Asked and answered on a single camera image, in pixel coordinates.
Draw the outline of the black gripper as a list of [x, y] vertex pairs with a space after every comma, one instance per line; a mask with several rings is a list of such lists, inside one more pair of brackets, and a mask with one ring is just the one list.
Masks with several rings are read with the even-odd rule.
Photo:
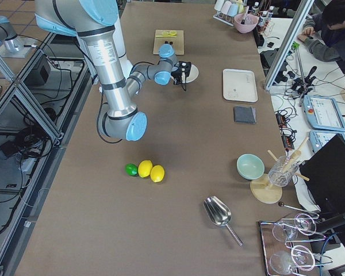
[[179, 81], [186, 81], [190, 75], [191, 62], [179, 61], [174, 67], [175, 71], [172, 72], [174, 85], [179, 85]]

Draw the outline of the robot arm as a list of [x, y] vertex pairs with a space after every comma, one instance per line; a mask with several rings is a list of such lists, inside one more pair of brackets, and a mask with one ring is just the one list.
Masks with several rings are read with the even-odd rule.
[[132, 97], [147, 80], [159, 85], [167, 85], [170, 79], [185, 81], [191, 63], [178, 60], [173, 46], [167, 43], [159, 48], [157, 64], [132, 65], [126, 56], [116, 1], [36, 1], [35, 8], [41, 29], [84, 42], [85, 57], [107, 98], [99, 110], [98, 131], [116, 139], [141, 139], [147, 117]]
[[8, 18], [0, 16], [0, 55], [5, 58], [25, 58], [29, 51]]

